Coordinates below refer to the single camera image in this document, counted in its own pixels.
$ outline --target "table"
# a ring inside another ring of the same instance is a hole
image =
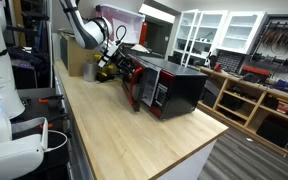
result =
[[[54,70],[96,179],[196,179],[228,128],[198,109],[160,121],[147,107],[134,112],[120,81],[70,77],[60,60]]]

